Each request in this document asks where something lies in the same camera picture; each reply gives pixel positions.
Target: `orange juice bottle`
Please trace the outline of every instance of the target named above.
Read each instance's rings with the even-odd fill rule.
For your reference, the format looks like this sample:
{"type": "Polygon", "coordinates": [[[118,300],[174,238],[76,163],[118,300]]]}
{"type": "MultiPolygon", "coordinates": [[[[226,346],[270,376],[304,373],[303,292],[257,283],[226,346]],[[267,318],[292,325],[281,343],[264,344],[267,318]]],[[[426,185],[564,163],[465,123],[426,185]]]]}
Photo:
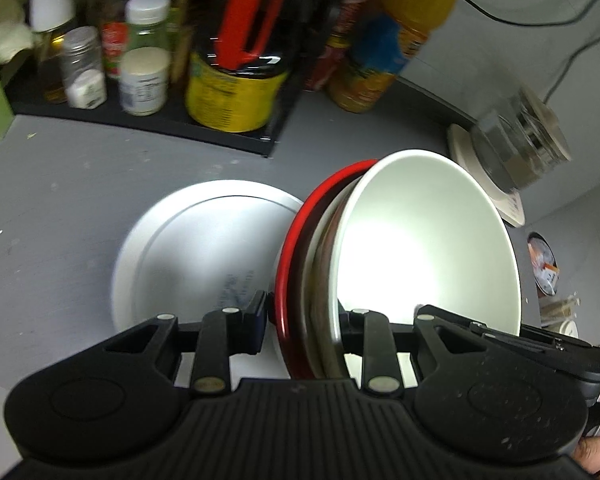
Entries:
{"type": "Polygon", "coordinates": [[[456,0],[382,0],[383,12],[366,27],[328,85],[349,112],[369,110],[400,70],[442,25],[456,0]]]}

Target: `red rim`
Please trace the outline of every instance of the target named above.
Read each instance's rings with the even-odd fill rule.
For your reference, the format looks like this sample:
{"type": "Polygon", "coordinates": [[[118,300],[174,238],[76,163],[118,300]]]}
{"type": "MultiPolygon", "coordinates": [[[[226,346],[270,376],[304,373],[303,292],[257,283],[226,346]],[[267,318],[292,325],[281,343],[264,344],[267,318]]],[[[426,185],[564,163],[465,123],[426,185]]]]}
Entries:
{"type": "Polygon", "coordinates": [[[280,261],[276,272],[275,286],[275,314],[276,314],[276,331],[278,332],[278,341],[282,355],[285,358],[286,367],[289,374],[296,379],[313,378],[314,374],[309,366],[304,351],[301,346],[298,346],[298,341],[294,340],[291,335],[289,324],[288,308],[287,308],[287,289],[289,281],[289,271],[291,269],[292,259],[299,237],[306,227],[306,222],[311,216],[311,212],[318,205],[324,196],[330,192],[333,187],[337,186],[341,181],[351,177],[356,173],[363,173],[371,168],[376,163],[376,160],[362,160],[351,164],[346,168],[332,174],[327,180],[320,184],[309,197],[306,199],[300,211],[296,214],[289,231],[286,234],[285,242],[282,245],[280,253],[280,261]]]}

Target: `red bowl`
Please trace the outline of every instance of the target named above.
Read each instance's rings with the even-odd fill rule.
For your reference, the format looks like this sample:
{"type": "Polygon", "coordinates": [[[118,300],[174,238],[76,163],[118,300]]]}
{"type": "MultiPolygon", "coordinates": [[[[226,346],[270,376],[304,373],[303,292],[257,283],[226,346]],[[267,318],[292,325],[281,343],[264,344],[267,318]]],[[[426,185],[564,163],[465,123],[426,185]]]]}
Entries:
{"type": "Polygon", "coordinates": [[[363,160],[331,175],[309,195],[286,234],[276,273],[274,311],[280,349],[286,368],[294,379],[313,379],[314,374],[302,346],[296,313],[293,312],[297,298],[290,298],[289,293],[295,289],[295,280],[299,278],[320,217],[338,193],[375,163],[376,160],[363,160]]]}

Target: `red can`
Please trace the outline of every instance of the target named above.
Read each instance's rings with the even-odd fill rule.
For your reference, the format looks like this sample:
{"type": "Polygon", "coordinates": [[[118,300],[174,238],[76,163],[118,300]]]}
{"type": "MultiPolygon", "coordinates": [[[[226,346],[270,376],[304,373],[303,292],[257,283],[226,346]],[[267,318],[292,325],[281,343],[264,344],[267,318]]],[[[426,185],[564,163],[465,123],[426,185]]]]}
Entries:
{"type": "Polygon", "coordinates": [[[304,83],[304,89],[311,91],[320,90],[327,83],[331,74],[335,72],[349,45],[349,41],[344,38],[331,36],[327,40],[327,45],[324,47],[322,55],[315,62],[311,77],[304,83]]]}
{"type": "Polygon", "coordinates": [[[346,36],[349,34],[360,17],[360,12],[362,12],[362,7],[366,1],[367,0],[341,0],[340,13],[331,33],[338,36],[346,36]]]}

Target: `power cord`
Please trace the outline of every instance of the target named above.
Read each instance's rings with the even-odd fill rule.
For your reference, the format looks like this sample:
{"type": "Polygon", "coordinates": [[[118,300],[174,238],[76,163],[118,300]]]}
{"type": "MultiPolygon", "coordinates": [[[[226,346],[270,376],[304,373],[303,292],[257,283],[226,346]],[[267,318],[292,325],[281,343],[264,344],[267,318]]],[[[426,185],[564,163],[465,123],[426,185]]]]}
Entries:
{"type": "Polygon", "coordinates": [[[547,104],[549,102],[549,99],[551,99],[551,97],[554,95],[555,91],[558,89],[558,87],[564,81],[564,78],[567,77],[569,70],[573,66],[573,63],[575,63],[576,59],[578,59],[578,56],[580,56],[581,54],[584,54],[587,50],[595,47],[599,43],[600,43],[600,35],[597,38],[585,43],[583,46],[581,46],[578,50],[576,50],[573,54],[571,54],[569,56],[569,58],[567,59],[567,64],[562,69],[562,72],[560,72],[558,79],[555,81],[554,85],[551,88],[549,88],[549,91],[546,93],[545,98],[542,100],[542,102],[544,104],[547,104]]]}
{"type": "Polygon", "coordinates": [[[571,18],[570,20],[565,20],[563,22],[547,22],[547,23],[520,23],[520,22],[512,22],[511,20],[504,20],[503,18],[498,18],[494,16],[490,12],[487,12],[482,7],[480,7],[475,2],[471,0],[464,0],[469,5],[471,5],[475,10],[485,15],[487,18],[493,20],[494,22],[505,23],[506,25],[513,25],[515,27],[564,27],[565,25],[573,25],[573,23],[579,22],[582,18],[584,18],[589,11],[593,8],[593,6],[599,0],[590,0],[589,3],[582,9],[576,16],[571,18]]]}

